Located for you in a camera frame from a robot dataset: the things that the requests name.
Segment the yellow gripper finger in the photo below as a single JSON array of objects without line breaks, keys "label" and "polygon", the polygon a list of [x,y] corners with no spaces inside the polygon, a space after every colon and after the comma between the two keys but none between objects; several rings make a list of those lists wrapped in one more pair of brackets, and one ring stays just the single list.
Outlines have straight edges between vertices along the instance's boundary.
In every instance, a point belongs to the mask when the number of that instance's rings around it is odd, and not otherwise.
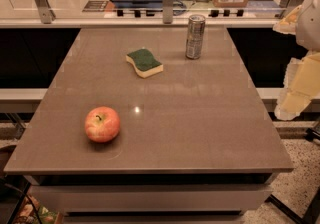
[{"label": "yellow gripper finger", "polygon": [[320,53],[309,51],[302,59],[292,58],[283,85],[274,114],[288,121],[298,117],[320,94]]},{"label": "yellow gripper finger", "polygon": [[298,21],[301,13],[301,5],[291,10],[284,18],[278,21],[273,30],[285,35],[296,35],[298,31]]}]

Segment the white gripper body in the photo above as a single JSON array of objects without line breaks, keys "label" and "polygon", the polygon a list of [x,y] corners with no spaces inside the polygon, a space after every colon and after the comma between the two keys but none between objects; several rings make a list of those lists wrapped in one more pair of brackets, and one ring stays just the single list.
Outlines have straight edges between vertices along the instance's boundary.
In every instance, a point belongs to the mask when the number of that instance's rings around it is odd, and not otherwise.
[{"label": "white gripper body", "polygon": [[311,51],[320,51],[320,0],[304,0],[296,23],[296,42]]}]

